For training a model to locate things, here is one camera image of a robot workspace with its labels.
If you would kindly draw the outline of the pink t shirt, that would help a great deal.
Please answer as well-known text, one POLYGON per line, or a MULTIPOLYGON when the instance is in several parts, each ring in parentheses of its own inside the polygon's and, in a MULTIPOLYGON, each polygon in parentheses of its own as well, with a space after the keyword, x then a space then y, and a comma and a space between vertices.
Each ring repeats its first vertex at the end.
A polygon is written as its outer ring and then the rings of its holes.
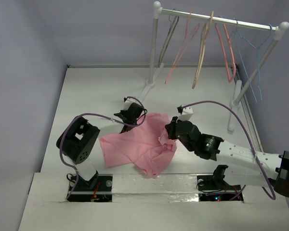
POLYGON ((162 173, 177 150, 176 141, 168 138, 165 128, 169 123, 167 114, 149 113, 139 127, 100 137, 105 166, 112 168, 132 163, 149 177, 162 173))

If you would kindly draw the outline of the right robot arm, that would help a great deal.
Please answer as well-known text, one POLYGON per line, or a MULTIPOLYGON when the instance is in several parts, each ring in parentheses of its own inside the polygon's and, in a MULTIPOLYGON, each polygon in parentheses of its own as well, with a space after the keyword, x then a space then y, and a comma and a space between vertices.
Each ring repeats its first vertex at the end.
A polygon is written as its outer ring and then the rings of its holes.
POLYGON ((289 151, 266 154, 235 146, 220 137, 202 134, 190 121, 173 117, 165 126, 170 140, 178 139, 190 152, 202 159, 235 164, 252 170, 264 169, 276 193, 289 198, 289 151))

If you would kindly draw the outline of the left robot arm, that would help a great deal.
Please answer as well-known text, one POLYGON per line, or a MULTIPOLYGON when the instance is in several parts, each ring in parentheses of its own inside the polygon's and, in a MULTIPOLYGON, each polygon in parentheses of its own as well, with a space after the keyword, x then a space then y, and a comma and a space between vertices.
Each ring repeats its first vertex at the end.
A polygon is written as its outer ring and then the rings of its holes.
POLYGON ((128 132, 144 123, 138 121, 146 116, 147 109, 142 103, 124 103, 124 108, 112 117, 95 113, 83 113, 70 122, 56 142, 60 159, 64 165, 75 170, 75 186, 79 183, 86 190, 92 190, 98 182, 98 172, 93 169, 86 173, 78 165, 84 163, 98 138, 109 134, 128 132))

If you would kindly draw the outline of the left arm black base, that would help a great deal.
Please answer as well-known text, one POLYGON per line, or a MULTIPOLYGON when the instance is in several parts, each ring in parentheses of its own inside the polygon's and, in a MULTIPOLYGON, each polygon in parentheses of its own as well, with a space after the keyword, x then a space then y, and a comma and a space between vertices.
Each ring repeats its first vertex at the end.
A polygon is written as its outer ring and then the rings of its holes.
POLYGON ((76 181, 75 174, 67 174, 69 181, 67 200, 69 202, 112 202, 113 175, 98 173, 90 181, 81 177, 76 181))

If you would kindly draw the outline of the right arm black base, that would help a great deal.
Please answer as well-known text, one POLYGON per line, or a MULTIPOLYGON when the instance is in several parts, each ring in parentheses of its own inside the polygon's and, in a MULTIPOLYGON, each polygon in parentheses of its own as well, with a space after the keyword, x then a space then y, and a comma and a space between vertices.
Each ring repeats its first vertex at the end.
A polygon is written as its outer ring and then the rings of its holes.
POLYGON ((244 201, 240 185, 226 183, 227 165, 218 165, 212 174, 198 175, 196 189, 200 202, 244 201))

